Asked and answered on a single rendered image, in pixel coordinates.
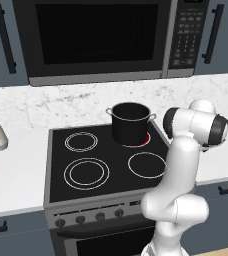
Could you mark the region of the black cooking pot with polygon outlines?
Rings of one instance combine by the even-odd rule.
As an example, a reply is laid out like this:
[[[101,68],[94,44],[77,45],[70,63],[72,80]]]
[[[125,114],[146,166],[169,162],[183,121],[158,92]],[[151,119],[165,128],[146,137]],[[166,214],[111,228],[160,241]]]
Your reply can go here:
[[[107,108],[112,118],[112,137],[124,146],[137,146],[147,137],[148,125],[157,115],[150,109],[135,102],[123,102]]]

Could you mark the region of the black stove with oven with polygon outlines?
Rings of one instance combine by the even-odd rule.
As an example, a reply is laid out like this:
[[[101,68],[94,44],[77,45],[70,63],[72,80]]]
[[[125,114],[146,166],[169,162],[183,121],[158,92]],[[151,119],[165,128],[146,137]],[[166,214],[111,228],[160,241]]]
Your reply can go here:
[[[142,216],[141,198],[164,174],[168,142],[149,124],[146,141],[135,147],[117,144],[109,124],[49,131],[44,209],[49,231],[105,219]],[[121,218],[115,211],[122,209]],[[75,222],[77,216],[85,222]],[[58,228],[57,219],[65,226]]]

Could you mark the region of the black steel microwave oven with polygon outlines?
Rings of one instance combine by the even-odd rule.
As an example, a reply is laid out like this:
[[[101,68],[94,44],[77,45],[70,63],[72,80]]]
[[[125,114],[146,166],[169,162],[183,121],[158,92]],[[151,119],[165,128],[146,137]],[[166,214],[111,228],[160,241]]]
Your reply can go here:
[[[13,0],[32,86],[194,74],[209,0]]]

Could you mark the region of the black oven door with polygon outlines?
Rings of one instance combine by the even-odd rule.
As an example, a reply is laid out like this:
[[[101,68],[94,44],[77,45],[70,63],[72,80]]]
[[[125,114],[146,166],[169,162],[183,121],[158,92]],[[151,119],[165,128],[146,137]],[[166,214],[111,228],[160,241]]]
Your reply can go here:
[[[56,256],[140,256],[153,233],[153,224],[86,238],[72,238],[66,231],[50,232]]]

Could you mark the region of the grey-blue drawer front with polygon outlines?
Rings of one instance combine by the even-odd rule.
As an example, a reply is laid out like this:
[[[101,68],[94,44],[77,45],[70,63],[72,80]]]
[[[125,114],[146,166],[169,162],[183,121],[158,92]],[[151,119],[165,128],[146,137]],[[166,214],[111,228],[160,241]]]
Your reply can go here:
[[[55,256],[43,211],[0,217],[8,230],[0,233],[0,256]]]
[[[218,186],[227,189],[228,181],[195,188],[194,194],[206,199],[209,216],[183,234],[181,244],[189,255],[228,248],[228,195],[220,195]]]

